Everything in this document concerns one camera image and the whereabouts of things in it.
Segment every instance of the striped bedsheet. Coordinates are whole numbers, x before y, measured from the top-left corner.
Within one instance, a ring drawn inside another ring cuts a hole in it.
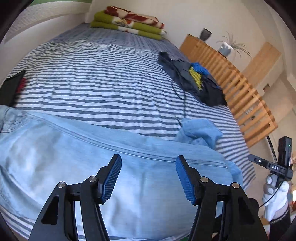
[[[178,120],[184,117],[184,103],[157,64],[160,51],[186,60],[167,40],[81,24],[32,50],[12,70],[9,76],[25,69],[27,79],[15,108],[173,140],[180,129]],[[222,131],[216,149],[242,169],[246,188],[255,171],[229,108],[208,107],[187,94],[186,118],[208,118]],[[29,236],[32,221],[8,212],[4,217],[21,235]]]

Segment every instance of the hand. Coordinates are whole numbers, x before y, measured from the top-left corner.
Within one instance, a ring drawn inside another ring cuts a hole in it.
[[[274,192],[278,189],[278,188],[275,188],[276,181],[277,181],[277,175],[272,174],[267,176],[266,183],[264,184],[264,187],[263,187],[263,190],[264,190],[264,194],[262,198],[263,203],[268,201],[272,197]],[[287,182],[283,182],[282,184],[280,184],[279,190],[276,192],[273,198],[264,205],[265,206],[264,218],[266,218],[268,221],[279,218],[281,215],[275,216],[275,214],[277,211],[279,211],[282,208],[285,209],[283,211],[283,214],[284,214],[284,212],[287,209],[287,207],[285,208],[285,206],[287,206],[288,191],[289,191],[289,184]]]

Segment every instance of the blue gripper pad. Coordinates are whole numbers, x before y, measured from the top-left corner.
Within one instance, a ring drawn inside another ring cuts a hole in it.
[[[178,156],[176,158],[176,171],[178,173],[178,176],[179,176],[179,179],[182,184],[182,187],[183,187],[183,190],[184,190],[187,200],[190,201],[191,204],[194,204],[196,201],[196,197],[194,195],[194,186],[190,181],[190,178],[189,178],[187,171],[180,159],[180,156]]]
[[[108,176],[106,177],[106,179],[105,179],[105,181],[103,183],[103,193],[102,193],[101,199],[103,200],[104,203],[108,199],[110,199],[110,197],[111,197],[111,194],[113,192],[113,189],[114,189],[115,183],[117,181],[119,172],[121,170],[121,165],[122,165],[121,156],[118,155],[118,157],[115,160],[115,162],[114,162]]]

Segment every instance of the dark jacket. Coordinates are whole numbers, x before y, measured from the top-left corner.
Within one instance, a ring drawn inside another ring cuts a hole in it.
[[[158,63],[172,80],[185,92],[189,92],[198,101],[208,106],[226,105],[225,95],[211,75],[202,75],[202,90],[199,90],[194,79],[189,73],[191,63],[179,60],[171,60],[167,52],[160,52]]]

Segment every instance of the metal screw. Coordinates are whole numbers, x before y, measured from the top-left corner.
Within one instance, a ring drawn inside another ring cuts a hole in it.
[[[201,177],[200,180],[203,183],[207,183],[209,181],[209,179],[207,177]]]
[[[95,182],[96,181],[96,176],[91,176],[90,178],[89,178],[89,182],[90,183],[93,183],[93,182]]]
[[[65,185],[66,185],[66,183],[60,182],[60,183],[57,184],[57,187],[58,188],[63,188]]]
[[[240,185],[238,183],[233,183],[232,186],[235,188],[235,189],[238,189],[240,187]]]

